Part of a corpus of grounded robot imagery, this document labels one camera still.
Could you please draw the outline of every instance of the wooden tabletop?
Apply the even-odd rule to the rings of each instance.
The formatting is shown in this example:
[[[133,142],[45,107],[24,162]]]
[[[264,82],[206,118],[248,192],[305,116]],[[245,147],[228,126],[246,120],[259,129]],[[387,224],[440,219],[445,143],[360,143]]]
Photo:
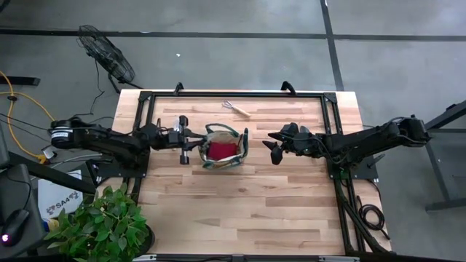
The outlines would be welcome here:
[[[114,130],[131,131],[139,92],[122,90]],[[361,130],[355,93],[336,94],[344,133]],[[222,107],[224,100],[247,111],[251,118]],[[190,165],[186,166],[179,164],[179,150],[152,151],[139,200],[157,239],[150,253],[344,253],[335,189],[324,158],[284,154],[281,164],[274,166],[269,149],[261,142],[272,141],[267,133],[277,132],[290,122],[304,125],[311,132],[324,132],[318,99],[157,98],[153,123],[160,118],[163,127],[173,127],[180,115],[189,118],[189,129],[201,134],[210,123],[227,124],[239,132],[247,127],[249,154],[242,166],[215,171],[202,168],[196,148],[189,153]],[[121,178],[112,178],[105,186],[117,187],[121,182]],[[356,180],[355,192],[363,204],[382,208],[376,189],[367,181]],[[349,232],[356,247],[351,222]],[[372,233],[390,250],[381,232]]]

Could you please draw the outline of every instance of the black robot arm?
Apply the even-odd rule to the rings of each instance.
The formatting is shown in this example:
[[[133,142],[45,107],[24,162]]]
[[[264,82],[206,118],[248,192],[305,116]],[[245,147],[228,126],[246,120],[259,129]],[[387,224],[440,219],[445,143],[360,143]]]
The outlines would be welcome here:
[[[352,167],[367,156],[396,146],[424,146],[430,136],[422,120],[415,116],[391,119],[382,126],[354,132],[348,135],[312,134],[296,123],[286,124],[281,131],[269,133],[269,137],[282,141],[263,141],[272,150],[273,164],[279,164],[283,152],[313,158],[325,157],[341,167]]]
[[[88,124],[79,117],[67,120],[54,121],[51,124],[52,145],[56,148],[71,149],[82,148],[101,152],[115,158],[125,168],[135,168],[139,158],[147,157],[150,148],[154,150],[181,148],[181,164],[188,164],[186,151],[200,145],[203,140],[188,142],[187,138],[204,138],[203,135],[194,134],[186,128],[188,119],[180,116],[180,128],[160,127],[148,124],[133,132],[123,134],[99,124]]]

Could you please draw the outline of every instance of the green leaves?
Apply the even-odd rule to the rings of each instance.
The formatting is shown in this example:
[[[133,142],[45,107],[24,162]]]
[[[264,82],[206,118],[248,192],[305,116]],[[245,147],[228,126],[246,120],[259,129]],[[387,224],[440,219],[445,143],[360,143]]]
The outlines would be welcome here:
[[[146,221],[146,219],[143,216],[139,215],[139,214],[133,216],[133,219],[134,219],[134,221],[137,221],[137,222]]]
[[[128,190],[128,185],[126,183],[122,183],[122,185],[119,187],[119,190],[123,193],[126,194],[126,191]]]
[[[60,233],[61,233],[60,229],[52,230],[51,232],[49,232],[47,234],[47,236],[45,236],[44,240],[52,239],[52,238],[60,235]]]
[[[126,230],[128,226],[128,219],[127,218],[123,218],[120,222],[118,222],[118,225],[116,225],[116,228],[115,228],[115,234],[123,234]]]
[[[99,257],[97,258],[97,261],[98,261],[98,262],[107,262],[107,261],[109,261],[109,260],[110,260],[110,257],[108,257],[108,256],[99,256]]]
[[[124,237],[118,240],[118,246],[123,251],[126,248],[127,241]]]
[[[112,198],[114,194],[114,191],[113,189],[111,188],[111,186],[107,186],[104,190],[103,190],[103,196],[105,198]]]
[[[95,218],[94,223],[102,223],[103,219],[105,219],[105,217],[103,215],[99,215],[97,218]]]
[[[114,225],[114,222],[110,217],[106,216],[103,220],[103,224],[105,225],[106,229],[111,229],[111,227]]]
[[[86,240],[87,240],[87,237],[80,237],[77,241],[75,241],[75,243],[71,245],[70,253],[75,253],[77,248],[81,246],[85,246]]]
[[[111,255],[118,255],[120,252],[119,245],[116,242],[108,243],[106,249],[110,252]]]
[[[99,241],[103,241],[105,239],[107,239],[108,235],[110,234],[110,231],[99,231],[97,233],[97,236],[95,238],[95,241],[99,242]]]
[[[61,245],[64,245],[65,243],[66,242],[53,242],[47,248],[50,249],[50,248],[60,247]]]
[[[130,208],[128,208],[128,215],[134,216],[136,214],[136,205],[131,204]]]
[[[136,244],[136,232],[138,232],[138,230],[131,226],[128,227],[128,230],[126,230],[126,238],[130,246],[133,246]]]
[[[118,242],[118,235],[115,234],[115,232],[114,232],[114,233],[111,233],[111,234],[110,234],[110,240],[111,240],[112,242]]]
[[[91,215],[100,215],[100,214],[102,214],[102,211],[98,210],[95,207],[90,207],[87,211]]]
[[[119,205],[117,205],[114,208],[112,208],[110,212],[118,217],[122,213],[122,208]]]
[[[50,247],[59,247],[78,262],[131,261],[148,230],[141,208],[126,191],[126,184],[116,191],[107,186],[100,198],[83,203],[74,215],[62,210],[59,228],[45,237],[58,240]]]
[[[119,203],[119,207],[120,207],[120,210],[122,211],[122,215],[126,215],[126,212],[127,212],[126,203],[124,202]]]
[[[84,234],[91,234],[95,231],[95,225],[94,225],[94,222],[93,221],[89,221],[87,222],[87,224],[85,224],[83,227],[82,227],[82,233]]]

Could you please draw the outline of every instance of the gray floor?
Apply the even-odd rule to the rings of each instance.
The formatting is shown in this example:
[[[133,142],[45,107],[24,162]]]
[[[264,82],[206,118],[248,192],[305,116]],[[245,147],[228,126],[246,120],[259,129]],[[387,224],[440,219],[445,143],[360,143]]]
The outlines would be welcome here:
[[[463,0],[327,2],[334,33],[466,34]],[[0,14],[0,26],[10,28],[76,29],[86,23],[108,31],[325,33],[318,0],[13,0]],[[288,80],[298,90],[336,89],[326,40],[111,40],[133,65],[135,83],[148,88],[174,88],[181,81],[189,89],[267,90]],[[410,114],[428,121],[466,98],[466,42],[337,41],[336,49],[344,88],[356,91],[365,124]],[[98,94],[94,62],[74,37],[2,35],[0,70],[41,78],[39,87],[15,89],[39,100],[56,119],[87,112]],[[104,73],[100,86],[106,93],[85,120],[114,113],[118,96]],[[6,101],[0,103],[0,112],[7,109]],[[49,123],[24,99],[14,117],[42,127]],[[20,130],[17,136],[34,152],[46,146]],[[62,153],[61,159],[86,154]],[[426,151],[396,148],[377,167],[393,250],[466,260],[466,208],[424,211],[441,200]]]

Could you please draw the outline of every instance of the electric fan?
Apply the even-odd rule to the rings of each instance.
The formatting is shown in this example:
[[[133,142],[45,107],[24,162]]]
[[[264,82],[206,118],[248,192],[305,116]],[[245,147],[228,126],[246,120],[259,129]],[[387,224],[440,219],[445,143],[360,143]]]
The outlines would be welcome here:
[[[108,72],[108,80],[110,80],[117,93],[120,93],[120,90],[115,85],[112,77],[121,84],[129,84],[143,89],[131,83],[135,77],[135,72],[123,56],[122,51],[115,47],[97,28],[92,25],[81,25],[78,30],[78,37],[86,49],[87,55],[94,58]]]

